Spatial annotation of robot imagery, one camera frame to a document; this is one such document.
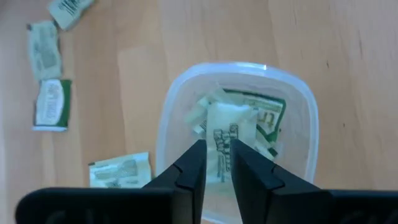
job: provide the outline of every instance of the green and white packet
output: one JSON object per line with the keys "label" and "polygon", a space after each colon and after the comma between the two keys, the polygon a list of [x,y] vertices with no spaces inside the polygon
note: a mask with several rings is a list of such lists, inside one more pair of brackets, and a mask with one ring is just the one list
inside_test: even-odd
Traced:
{"label": "green and white packet", "polygon": [[36,80],[60,78],[62,60],[58,51],[58,32],[53,21],[28,25],[28,53]]}
{"label": "green and white packet", "polygon": [[90,187],[141,188],[152,179],[148,152],[93,162],[89,169]]}
{"label": "green and white packet", "polygon": [[70,110],[70,80],[42,80],[35,104],[34,131],[66,131]]}
{"label": "green and white packet", "polygon": [[286,110],[286,101],[280,98],[245,91],[225,91],[238,105],[249,105],[253,108],[258,108],[257,131],[260,135],[257,135],[257,139],[263,144],[266,141],[276,142],[279,125]]}
{"label": "green and white packet", "polygon": [[80,19],[83,10],[94,0],[54,0],[49,6],[51,16],[63,30],[71,29]]}

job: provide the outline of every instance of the white paper packet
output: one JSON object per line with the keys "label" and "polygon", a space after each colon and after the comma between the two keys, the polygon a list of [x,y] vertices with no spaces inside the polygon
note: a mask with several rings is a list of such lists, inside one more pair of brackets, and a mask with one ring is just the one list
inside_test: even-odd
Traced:
{"label": "white paper packet", "polygon": [[62,60],[58,51],[58,32],[53,21],[28,25],[28,52],[36,80],[60,78]]}
{"label": "white paper packet", "polygon": [[197,134],[206,132],[207,109],[214,102],[234,104],[234,102],[221,87],[216,88],[215,90],[206,94],[206,96],[200,98],[195,106],[193,106],[192,110],[184,117],[184,121],[190,125],[193,131]]}
{"label": "white paper packet", "polygon": [[94,162],[89,168],[90,187],[141,188],[152,177],[148,152]]}
{"label": "white paper packet", "polygon": [[51,16],[63,30],[71,29],[80,19],[83,10],[94,0],[54,0],[49,6]]}
{"label": "white paper packet", "polygon": [[237,105],[258,108],[257,130],[267,141],[277,140],[278,127],[286,109],[286,102],[283,99],[235,90],[227,90],[227,95]]}
{"label": "white paper packet", "polygon": [[215,102],[208,107],[206,183],[231,181],[230,141],[254,148],[258,110]]}

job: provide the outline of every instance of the wooden surface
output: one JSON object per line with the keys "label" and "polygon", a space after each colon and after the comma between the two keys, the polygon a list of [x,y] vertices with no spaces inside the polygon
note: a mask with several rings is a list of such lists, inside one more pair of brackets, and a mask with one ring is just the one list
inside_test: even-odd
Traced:
{"label": "wooden surface", "polygon": [[0,0],[0,223],[46,186],[87,186],[87,163],[150,151],[165,93],[193,64],[266,63],[318,102],[320,187],[398,189],[395,0],[96,0],[61,32],[73,80],[67,133],[34,133],[29,22],[47,1]]}

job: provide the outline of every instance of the plastic container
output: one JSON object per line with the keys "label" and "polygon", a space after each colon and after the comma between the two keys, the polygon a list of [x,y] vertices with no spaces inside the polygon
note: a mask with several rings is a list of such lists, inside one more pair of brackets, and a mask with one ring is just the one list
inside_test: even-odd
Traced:
{"label": "plastic container", "polygon": [[[214,83],[223,88],[283,98],[285,115],[275,161],[291,173],[313,182],[318,158],[318,108],[315,98],[299,78],[277,68],[254,63],[204,63],[195,65],[172,83],[164,103],[156,142],[156,174],[161,174],[199,137],[183,117]],[[217,223],[239,223],[235,197],[206,186],[202,218]]]}

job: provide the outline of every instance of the green printed packet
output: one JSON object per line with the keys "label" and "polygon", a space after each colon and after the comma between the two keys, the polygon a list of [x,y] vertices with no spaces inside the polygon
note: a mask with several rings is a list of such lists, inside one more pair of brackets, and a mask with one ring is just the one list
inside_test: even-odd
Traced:
{"label": "green printed packet", "polygon": [[34,131],[66,131],[70,110],[71,80],[49,79],[40,82],[35,104]]}
{"label": "green printed packet", "polygon": [[[224,89],[225,92],[232,96],[234,101],[242,104],[248,104],[261,108],[265,111],[264,123],[257,124],[256,128],[261,135],[268,142],[276,142],[279,133],[279,126],[286,110],[286,101],[280,98],[275,98],[272,96],[261,95],[257,93],[251,93],[248,91],[238,91]],[[265,130],[264,125],[266,123],[272,124],[271,130]]]}

